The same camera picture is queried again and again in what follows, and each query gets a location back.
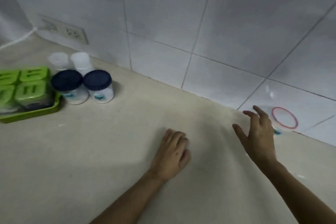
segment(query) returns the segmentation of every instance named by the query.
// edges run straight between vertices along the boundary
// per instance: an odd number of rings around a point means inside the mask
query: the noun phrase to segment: white cord
[[[6,43],[6,44],[0,46],[0,51],[1,51],[2,49],[5,49],[5,48],[8,47],[8,46],[11,46],[11,45],[13,45],[13,44],[17,44],[17,43],[19,43],[19,42],[25,40],[27,37],[29,37],[32,33],[34,33],[34,32],[37,31],[37,30],[38,30],[38,28],[37,28],[37,27],[34,27],[31,31],[29,31],[28,33],[26,33],[25,35],[23,35],[23,36],[20,37],[19,39],[16,39],[16,40],[14,40],[14,41],[12,41],[12,42],[9,42],[9,43]]]

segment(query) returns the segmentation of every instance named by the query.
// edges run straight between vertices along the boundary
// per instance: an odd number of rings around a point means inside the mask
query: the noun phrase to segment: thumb
[[[242,128],[238,124],[232,124],[232,128],[236,133],[237,137],[239,138],[241,144],[244,146],[247,142],[247,136],[243,132]]]
[[[178,164],[180,170],[182,170],[189,163],[190,160],[191,160],[190,150],[185,150]]]

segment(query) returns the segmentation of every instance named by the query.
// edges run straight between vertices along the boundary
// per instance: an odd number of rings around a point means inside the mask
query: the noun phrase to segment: jar with dark blue lid
[[[93,70],[87,73],[83,83],[100,104],[107,103],[114,98],[111,75],[104,70]]]
[[[89,92],[83,85],[83,77],[76,70],[58,72],[52,77],[51,85],[69,104],[78,105],[89,98]]]

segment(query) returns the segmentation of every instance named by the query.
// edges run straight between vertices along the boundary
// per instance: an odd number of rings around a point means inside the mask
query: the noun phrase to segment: hand
[[[273,139],[274,129],[271,120],[263,110],[258,106],[253,106],[253,109],[258,114],[251,111],[243,111],[243,114],[251,118],[248,136],[244,134],[239,125],[233,124],[232,127],[246,153],[260,170],[264,171],[270,165],[277,163]]]
[[[186,150],[188,139],[185,133],[166,131],[161,145],[149,168],[149,172],[166,182],[174,178],[190,161],[191,154]]]

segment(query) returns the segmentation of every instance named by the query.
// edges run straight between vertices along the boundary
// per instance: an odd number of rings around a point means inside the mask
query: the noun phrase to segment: wall socket
[[[44,23],[44,30],[60,34],[63,37],[73,39],[82,44],[88,44],[84,29],[55,20],[44,15],[39,15],[39,17]]]

